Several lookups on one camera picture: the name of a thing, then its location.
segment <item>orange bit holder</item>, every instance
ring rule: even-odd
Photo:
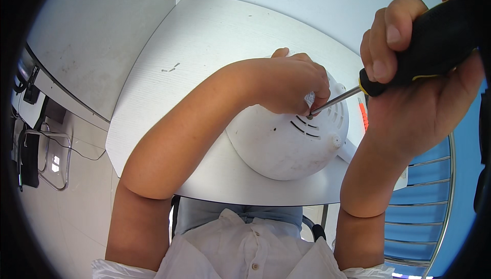
[[[363,125],[365,126],[365,131],[368,129],[368,117],[367,112],[365,110],[365,105],[361,102],[361,99],[358,98],[358,105],[360,107],[361,116],[363,117]]]

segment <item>jeans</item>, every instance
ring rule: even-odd
[[[255,217],[290,223],[302,230],[303,209],[301,206],[253,206],[206,202],[181,197],[177,212],[175,234],[184,234],[188,230],[217,220],[224,209],[230,209],[249,224]]]

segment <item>tiled floor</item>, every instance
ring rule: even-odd
[[[50,119],[47,123],[51,131],[72,136],[72,148],[84,156],[96,159],[104,152],[107,132],[70,112],[66,113],[63,124]],[[46,140],[40,138],[40,169],[44,166]],[[57,141],[64,146],[68,143],[63,138]],[[50,141],[45,176],[58,187],[63,186],[66,159],[67,149]],[[72,152],[69,186],[63,192],[57,192],[41,179],[39,182],[38,188],[24,186],[20,197],[41,247],[62,278],[91,278],[91,261],[105,255],[114,194],[119,182],[107,153],[99,160],[91,161]],[[333,210],[329,206],[326,228],[329,245],[335,236],[337,220],[337,210],[334,210],[335,215]],[[304,215],[319,224],[322,206],[304,207]],[[301,236],[313,240],[306,226]]]

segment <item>person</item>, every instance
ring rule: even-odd
[[[391,80],[394,52],[408,47],[412,22],[426,9],[421,0],[394,0],[378,10],[360,47],[371,81]],[[326,70],[305,53],[288,52],[219,69],[145,134],[121,175],[106,259],[92,263],[94,278],[392,277],[394,269],[384,264],[384,215],[394,184],[464,117],[484,78],[477,52],[448,75],[370,99],[370,127],[341,187],[334,253],[322,238],[300,238],[301,207],[185,198],[169,245],[173,194],[238,112],[260,104],[306,116],[305,95],[315,92],[313,107],[329,98]]]

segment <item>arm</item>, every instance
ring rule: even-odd
[[[371,81],[389,82],[395,51],[408,48],[421,0],[394,0],[365,32],[361,59]],[[417,155],[442,141],[464,117],[484,78],[474,52],[448,76],[393,88],[369,101],[368,128],[341,186],[334,256],[341,270],[384,263],[384,221],[397,178]]]
[[[261,104],[307,115],[304,96],[329,98],[325,69],[306,54],[230,64],[190,92],[140,140],[114,198],[106,259],[158,270],[169,248],[170,199],[238,112]]]

